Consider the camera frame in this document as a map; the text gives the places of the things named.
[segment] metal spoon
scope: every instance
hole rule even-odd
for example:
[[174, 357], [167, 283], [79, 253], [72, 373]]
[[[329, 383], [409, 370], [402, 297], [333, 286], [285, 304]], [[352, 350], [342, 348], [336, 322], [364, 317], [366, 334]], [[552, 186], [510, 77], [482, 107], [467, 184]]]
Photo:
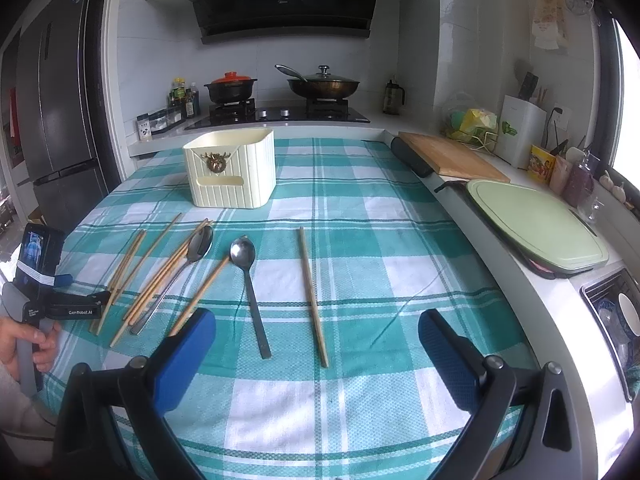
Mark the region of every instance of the metal spoon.
[[304, 77], [300, 72], [297, 72], [292, 68], [289, 68], [288, 66], [276, 65], [276, 68], [280, 70], [284, 75], [290, 75], [292, 77], [300, 79], [300, 81], [304, 81], [305, 83], [308, 83], [308, 80], [306, 79], [306, 77]]
[[209, 248], [211, 247], [212, 240], [213, 229], [210, 225], [205, 225], [195, 235], [193, 235], [193, 238], [191, 238], [191, 241], [189, 242], [189, 247], [187, 248], [186, 263], [182, 267], [180, 267], [180, 270], [175, 273], [175, 276], [172, 278], [172, 280], [167, 283], [167, 286], [160, 293], [158, 299], [154, 301], [154, 304], [149, 307], [149, 310], [146, 311], [145, 315], [131, 327], [130, 332], [133, 335], [138, 335], [140, 332], [142, 332], [142, 329], [145, 327], [146, 322], [151, 319], [151, 316], [156, 311], [156, 308], [158, 308], [160, 303], [162, 303], [162, 300], [164, 300], [164, 297], [169, 292], [169, 289], [175, 283], [175, 280], [177, 280], [178, 277], [182, 274], [184, 269], [189, 267], [191, 264], [194, 264], [195, 262], [203, 259], [204, 255], [207, 254], [207, 251], [209, 251]]
[[246, 236], [237, 238], [231, 244], [230, 257], [234, 265], [244, 271], [244, 288], [246, 289], [246, 296], [249, 300], [249, 312], [251, 313], [251, 319], [254, 320], [254, 330], [255, 336], [258, 339], [260, 357], [263, 359], [269, 359], [271, 357], [271, 349], [269, 348], [267, 335], [264, 333], [264, 326], [262, 325], [262, 318], [260, 317], [260, 311], [258, 310], [258, 303], [255, 301], [254, 286], [251, 283], [251, 275], [249, 274], [249, 269], [251, 269], [255, 260], [255, 247], [251, 240]]

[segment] green cutting board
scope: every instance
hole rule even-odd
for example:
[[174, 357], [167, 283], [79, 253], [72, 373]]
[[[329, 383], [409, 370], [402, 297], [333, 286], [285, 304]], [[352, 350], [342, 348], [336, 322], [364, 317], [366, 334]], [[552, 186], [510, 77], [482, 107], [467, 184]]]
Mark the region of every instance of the green cutting board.
[[466, 190], [507, 238], [550, 270], [574, 274], [609, 259], [603, 241], [555, 196], [494, 180], [471, 180]]

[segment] refrigerator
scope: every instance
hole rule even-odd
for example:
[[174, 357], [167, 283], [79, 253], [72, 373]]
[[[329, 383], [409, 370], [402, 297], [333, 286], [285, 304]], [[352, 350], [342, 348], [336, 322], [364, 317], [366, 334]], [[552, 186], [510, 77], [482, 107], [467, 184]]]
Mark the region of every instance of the refrigerator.
[[51, 0], [20, 36], [16, 105], [47, 225], [71, 232], [119, 183], [102, 100], [104, 0]]

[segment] black range hood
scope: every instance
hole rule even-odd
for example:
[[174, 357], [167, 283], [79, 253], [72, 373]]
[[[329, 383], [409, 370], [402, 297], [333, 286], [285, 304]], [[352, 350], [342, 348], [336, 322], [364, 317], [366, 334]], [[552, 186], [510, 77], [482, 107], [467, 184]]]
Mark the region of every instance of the black range hood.
[[189, 0], [202, 43], [282, 34], [369, 37], [376, 0]]

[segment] garlic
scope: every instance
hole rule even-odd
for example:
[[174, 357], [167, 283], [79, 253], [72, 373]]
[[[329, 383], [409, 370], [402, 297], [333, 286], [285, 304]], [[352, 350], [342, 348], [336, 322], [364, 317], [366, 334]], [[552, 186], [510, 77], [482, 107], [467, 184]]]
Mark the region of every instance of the garlic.
[[626, 193], [625, 193], [625, 183], [623, 182], [619, 186], [614, 186], [611, 189], [611, 194], [616, 197], [616, 200], [619, 202], [625, 203], [626, 201]]
[[613, 189], [613, 180], [609, 176], [609, 171], [605, 171], [604, 175], [600, 177], [600, 183], [607, 191], [611, 191]]

